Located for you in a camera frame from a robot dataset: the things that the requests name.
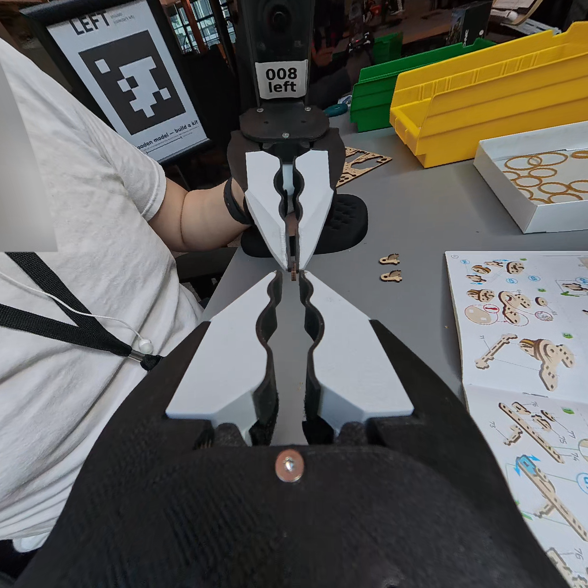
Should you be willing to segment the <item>green plastic bin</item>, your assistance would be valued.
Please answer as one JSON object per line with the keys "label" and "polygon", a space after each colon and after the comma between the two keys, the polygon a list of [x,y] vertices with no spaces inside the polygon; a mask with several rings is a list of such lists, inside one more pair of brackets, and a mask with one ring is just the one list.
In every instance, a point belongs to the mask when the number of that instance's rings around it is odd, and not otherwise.
{"label": "green plastic bin", "polygon": [[444,35],[404,44],[402,33],[391,33],[375,39],[373,64],[360,71],[354,85],[350,120],[359,132],[390,127],[389,109],[398,76],[433,63],[493,46],[491,40],[478,38],[464,46],[461,42],[447,45]]}

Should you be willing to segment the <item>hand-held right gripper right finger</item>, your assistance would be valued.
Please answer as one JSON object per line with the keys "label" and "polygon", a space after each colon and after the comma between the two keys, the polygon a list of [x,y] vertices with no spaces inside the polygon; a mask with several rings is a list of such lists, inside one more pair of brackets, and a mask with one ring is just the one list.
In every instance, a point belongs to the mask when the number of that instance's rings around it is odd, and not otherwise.
{"label": "hand-held right gripper right finger", "polygon": [[308,271],[299,275],[307,354],[306,436],[336,436],[349,422],[410,416],[414,407],[370,319]]}

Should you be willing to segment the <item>person's white shirt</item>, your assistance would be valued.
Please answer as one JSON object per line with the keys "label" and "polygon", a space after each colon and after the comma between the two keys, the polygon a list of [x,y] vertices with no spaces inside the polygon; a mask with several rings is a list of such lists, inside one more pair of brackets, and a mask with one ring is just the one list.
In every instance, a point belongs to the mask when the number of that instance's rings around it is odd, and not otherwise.
{"label": "person's white shirt", "polygon": [[[125,321],[168,354],[202,310],[148,224],[164,200],[162,167],[3,40],[1,65],[54,222],[58,251],[39,256],[88,312]],[[41,544],[92,445],[146,375],[132,359],[1,327],[1,540]]]}

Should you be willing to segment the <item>framed marker code sign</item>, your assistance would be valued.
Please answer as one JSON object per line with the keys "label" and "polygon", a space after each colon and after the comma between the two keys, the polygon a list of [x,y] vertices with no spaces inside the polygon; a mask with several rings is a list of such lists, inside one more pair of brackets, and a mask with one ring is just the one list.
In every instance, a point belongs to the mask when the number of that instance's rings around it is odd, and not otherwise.
{"label": "framed marker code sign", "polygon": [[159,1],[51,1],[21,10],[78,99],[161,164],[210,144]]}

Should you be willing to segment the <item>yellow plastic bin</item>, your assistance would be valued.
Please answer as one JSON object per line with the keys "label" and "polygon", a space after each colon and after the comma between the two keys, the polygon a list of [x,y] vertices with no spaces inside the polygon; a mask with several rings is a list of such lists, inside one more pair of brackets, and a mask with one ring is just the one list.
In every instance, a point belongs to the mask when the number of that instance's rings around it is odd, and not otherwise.
{"label": "yellow plastic bin", "polygon": [[424,168],[474,158],[479,141],[587,120],[587,21],[398,76],[389,111]]}

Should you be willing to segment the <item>person's left forearm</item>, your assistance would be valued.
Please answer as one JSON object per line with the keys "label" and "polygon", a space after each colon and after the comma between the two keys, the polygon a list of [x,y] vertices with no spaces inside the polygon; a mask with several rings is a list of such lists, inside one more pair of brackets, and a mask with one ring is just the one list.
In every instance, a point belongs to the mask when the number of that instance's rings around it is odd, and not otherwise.
{"label": "person's left forearm", "polygon": [[224,188],[230,183],[188,192],[166,179],[164,200],[148,224],[172,252],[205,252],[226,246],[247,228],[234,220],[224,202]]}

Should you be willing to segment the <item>small dark wooden piece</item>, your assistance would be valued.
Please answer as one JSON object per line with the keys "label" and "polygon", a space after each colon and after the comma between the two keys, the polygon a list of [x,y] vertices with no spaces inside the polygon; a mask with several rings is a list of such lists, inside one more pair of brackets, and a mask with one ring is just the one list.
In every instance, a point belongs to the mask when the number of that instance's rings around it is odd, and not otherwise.
{"label": "small dark wooden piece", "polygon": [[285,218],[286,225],[286,245],[288,253],[288,270],[291,274],[291,280],[296,281],[299,271],[299,221],[295,212],[290,212]]}

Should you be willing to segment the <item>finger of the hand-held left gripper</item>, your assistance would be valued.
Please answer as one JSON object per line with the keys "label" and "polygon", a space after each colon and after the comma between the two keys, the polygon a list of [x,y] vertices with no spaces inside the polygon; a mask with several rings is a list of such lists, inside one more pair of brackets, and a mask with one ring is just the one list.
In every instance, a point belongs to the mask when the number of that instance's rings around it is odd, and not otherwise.
{"label": "finger of the hand-held left gripper", "polygon": [[279,158],[267,152],[246,153],[247,206],[270,253],[283,270],[289,270],[289,237],[283,216],[283,196],[275,186],[281,170]]}
{"label": "finger of the hand-held left gripper", "polygon": [[311,150],[296,158],[295,179],[300,181],[298,207],[298,269],[303,270],[315,252],[330,210],[334,189],[330,185],[327,151]]}

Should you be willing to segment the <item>open instruction booklet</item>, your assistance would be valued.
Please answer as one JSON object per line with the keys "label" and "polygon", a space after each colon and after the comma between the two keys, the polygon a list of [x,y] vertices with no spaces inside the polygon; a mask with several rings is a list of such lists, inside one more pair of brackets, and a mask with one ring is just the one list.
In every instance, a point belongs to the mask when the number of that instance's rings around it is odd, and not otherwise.
{"label": "open instruction booklet", "polygon": [[587,587],[587,251],[445,257],[468,411],[541,548]]}

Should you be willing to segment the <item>black padded wrist rest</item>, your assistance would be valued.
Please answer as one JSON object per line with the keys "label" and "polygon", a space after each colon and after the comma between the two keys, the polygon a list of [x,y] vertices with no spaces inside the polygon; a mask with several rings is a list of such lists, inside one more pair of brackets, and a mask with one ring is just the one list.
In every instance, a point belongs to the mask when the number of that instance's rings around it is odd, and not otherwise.
{"label": "black padded wrist rest", "polygon": [[[349,194],[334,195],[314,253],[331,254],[356,246],[366,236],[368,220],[368,209],[361,198]],[[242,233],[240,245],[245,254],[254,258],[272,257],[256,226]]]}

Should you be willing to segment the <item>wooden clipboard stand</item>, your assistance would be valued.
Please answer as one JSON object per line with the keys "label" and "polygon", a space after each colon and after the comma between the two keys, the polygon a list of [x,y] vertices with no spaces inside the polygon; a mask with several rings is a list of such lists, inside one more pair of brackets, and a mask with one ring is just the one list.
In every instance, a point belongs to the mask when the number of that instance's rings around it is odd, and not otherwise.
{"label": "wooden clipboard stand", "polygon": [[489,21],[507,26],[524,23],[542,1],[492,1]]}

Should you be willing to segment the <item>group of tan rubber bands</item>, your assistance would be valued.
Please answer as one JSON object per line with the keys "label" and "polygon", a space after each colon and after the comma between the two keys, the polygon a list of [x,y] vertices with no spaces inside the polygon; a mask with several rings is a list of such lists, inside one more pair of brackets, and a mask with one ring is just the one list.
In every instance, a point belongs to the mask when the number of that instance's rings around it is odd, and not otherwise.
{"label": "group of tan rubber bands", "polygon": [[500,163],[505,177],[535,205],[587,200],[587,150],[526,154]]}

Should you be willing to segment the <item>black toy set box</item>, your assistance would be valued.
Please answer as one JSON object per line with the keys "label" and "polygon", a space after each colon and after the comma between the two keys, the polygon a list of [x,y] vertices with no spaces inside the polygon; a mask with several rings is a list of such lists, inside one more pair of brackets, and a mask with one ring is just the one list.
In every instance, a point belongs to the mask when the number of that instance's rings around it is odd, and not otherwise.
{"label": "black toy set box", "polygon": [[473,1],[453,9],[446,45],[472,45],[484,38],[493,1]]}

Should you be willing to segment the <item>plywood parts sheet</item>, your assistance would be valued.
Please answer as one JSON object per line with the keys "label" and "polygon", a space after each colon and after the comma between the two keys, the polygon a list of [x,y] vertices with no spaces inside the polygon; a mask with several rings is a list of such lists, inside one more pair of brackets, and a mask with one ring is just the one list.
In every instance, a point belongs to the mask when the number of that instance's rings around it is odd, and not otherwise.
{"label": "plywood parts sheet", "polygon": [[392,160],[389,156],[349,146],[345,147],[345,158],[343,171],[336,185],[337,188]]}

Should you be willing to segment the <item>grey desk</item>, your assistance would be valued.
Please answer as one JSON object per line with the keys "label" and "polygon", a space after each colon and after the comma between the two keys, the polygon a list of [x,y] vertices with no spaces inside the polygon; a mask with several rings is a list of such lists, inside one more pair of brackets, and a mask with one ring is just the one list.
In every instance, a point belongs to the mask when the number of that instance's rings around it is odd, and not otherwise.
{"label": "grey desk", "polygon": [[[400,324],[405,342],[416,343],[418,336],[427,338],[429,335],[433,335],[434,343],[445,342],[440,335],[440,320],[432,320],[431,313],[435,305],[445,303],[441,271],[442,263],[446,263],[446,252],[587,251],[586,240],[580,242],[578,238],[564,233],[539,233],[540,237],[537,238],[523,236],[517,242],[507,238],[505,245],[498,242],[498,237],[485,241],[478,238],[474,241],[473,229],[457,227],[458,220],[466,220],[465,213],[451,216],[452,210],[445,209],[445,204],[449,201],[443,200],[432,190],[422,196],[416,196],[415,189],[410,193],[400,192],[390,196],[388,201],[384,205],[383,197],[379,197],[375,211],[369,212],[369,221],[374,221],[376,236],[383,237],[386,228],[391,245],[399,249],[399,253],[404,255],[409,264],[404,267],[408,271],[408,292],[393,295],[390,303],[391,313],[401,317],[395,322]],[[326,272],[320,275],[308,272],[319,280],[327,276]],[[325,284],[328,287],[334,284],[342,286],[343,278],[333,277]],[[409,376],[423,376],[424,368],[416,367],[416,360],[401,359],[400,351],[392,351],[392,358],[389,360],[409,397],[408,377],[401,376],[401,368],[407,368]],[[415,416],[416,400],[411,402],[414,407],[411,416]]]}

